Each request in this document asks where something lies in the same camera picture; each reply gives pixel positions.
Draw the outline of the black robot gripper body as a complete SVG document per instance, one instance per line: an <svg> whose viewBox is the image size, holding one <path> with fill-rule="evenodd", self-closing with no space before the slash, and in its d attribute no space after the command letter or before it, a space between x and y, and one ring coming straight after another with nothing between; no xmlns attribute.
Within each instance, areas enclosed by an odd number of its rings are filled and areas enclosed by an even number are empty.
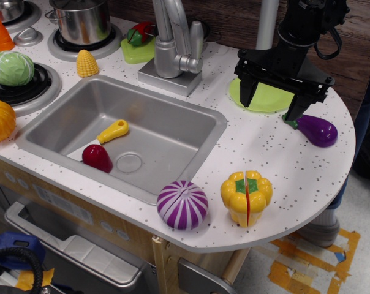
<svg viewBox="0 0 370 294"><path fill-rule="evenodd" d="M308 50L285 41L267 50L240 49L235 73L240 80L242 76L251 76L259 83L294 95L307 94L312 97L311 104L322 102L335 80L310 62Z"/></svg>

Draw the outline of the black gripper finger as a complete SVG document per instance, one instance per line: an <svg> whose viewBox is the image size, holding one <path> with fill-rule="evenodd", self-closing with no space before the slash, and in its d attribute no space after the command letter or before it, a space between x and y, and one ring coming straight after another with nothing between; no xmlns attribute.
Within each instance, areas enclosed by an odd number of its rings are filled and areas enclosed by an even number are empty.
<svg viewBox="0 0 370 294"><path fill-rule="evenodd" d="M312 103L312 97L307 94L295 94L285 114L285 121L294 121L302 116Z"/></svg>
<svg viewBox="0 0 370 294"><path fill-rule="evenodd" d="M244 107L250 106L259 81L251 76L242 76L240 81L240 102Z"/></svg>

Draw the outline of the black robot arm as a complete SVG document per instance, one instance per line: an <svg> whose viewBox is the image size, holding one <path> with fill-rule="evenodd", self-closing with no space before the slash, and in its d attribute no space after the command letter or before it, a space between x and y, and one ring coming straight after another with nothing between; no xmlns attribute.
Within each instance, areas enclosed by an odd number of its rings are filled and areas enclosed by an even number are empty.
<svg viewBox="0 0 370 294"><path fill-rule="evenodd" d="M345 1L288 1L277 28L277 45L238 52L235 74L240 79L241 104L251 104L259 83L293 94L285 115L288 121L300 118L310 104L323 102L334 78L310 62L307 54L310 48L318 48L320 36L326 33L331 34L337 50L328 55L318 51L318 57L329 60L340 53L342 40L336 26L344 23L349 11Z"/></svg>

